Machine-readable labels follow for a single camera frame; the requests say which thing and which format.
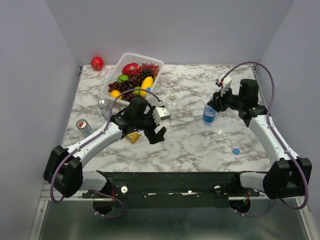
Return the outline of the tall clear plastic bottle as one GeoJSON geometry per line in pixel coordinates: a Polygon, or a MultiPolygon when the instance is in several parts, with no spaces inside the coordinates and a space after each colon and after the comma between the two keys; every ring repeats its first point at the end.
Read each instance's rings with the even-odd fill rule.
{"type": "Polygon", "coordinates": [[[171,114],[177,112],[179,106],[179,101],[176,96],[169,95],[165,99],[165,107],[169,110],[171,114]]]}

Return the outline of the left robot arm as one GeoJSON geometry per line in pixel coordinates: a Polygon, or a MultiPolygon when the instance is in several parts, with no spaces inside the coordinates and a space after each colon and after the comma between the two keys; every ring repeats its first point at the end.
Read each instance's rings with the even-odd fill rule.
{"type": "Polygon", "coordinates": [[[107,177],[97,170],[84,171],[86,164],[111,144],[136,131],[143,131],[151,145],[163,142],[166,128],[159,131],[156,128],[169,118],[170,111],[162,102],[154,106],[136,96],[85,139],[69,147],[56,146],[50,153],[43,179],[64,198],[77,191],[94,191],[101,198],[107,197],[111,191],[107,177]]]}

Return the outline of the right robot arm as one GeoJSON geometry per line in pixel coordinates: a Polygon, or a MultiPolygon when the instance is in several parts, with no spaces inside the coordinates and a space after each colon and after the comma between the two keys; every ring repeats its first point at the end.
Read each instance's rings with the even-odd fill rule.
{"type": "Polygon", "coordinates": [[[239,173],[236,180],[230,183],[230,191],[241,196],[248,189],[254,189],[273,200],[306,196],[311,161],[301,158],[289,147],[267,115],[267,108],[258,103],[259,85],[256,80],[242,79],[237,95],[233,94],[231,83],[231,79],[219,83],[220,90],[213,94],[208,105],[218,113],[227,109],[237,111],[240,119],[258,138],[272,166],[266,173],[239,173]]]}

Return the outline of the blue label water bottle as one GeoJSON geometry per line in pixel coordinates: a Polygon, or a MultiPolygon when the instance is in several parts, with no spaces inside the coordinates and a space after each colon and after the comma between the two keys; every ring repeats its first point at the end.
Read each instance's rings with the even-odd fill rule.
{"type": "Polygon", "coordinates": [[[203,114],[202,114],[203,124],[206,126],[211,126],[215,121],[217,114],[218,114],[217,111],[213,107],[206,104],[204,106],[203,114]]]}

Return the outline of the small clear plastic bottle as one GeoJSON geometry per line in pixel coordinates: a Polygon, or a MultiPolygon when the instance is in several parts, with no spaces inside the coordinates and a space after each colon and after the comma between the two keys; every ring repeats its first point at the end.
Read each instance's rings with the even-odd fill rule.
{"type": "Polygon", "coordinates": [[[148,101],[148,103],[151,106],[157,106],[158,105],[158,100],[156,97],[154,97],[150,92],[146,94],[145,99],[148,101]]]}

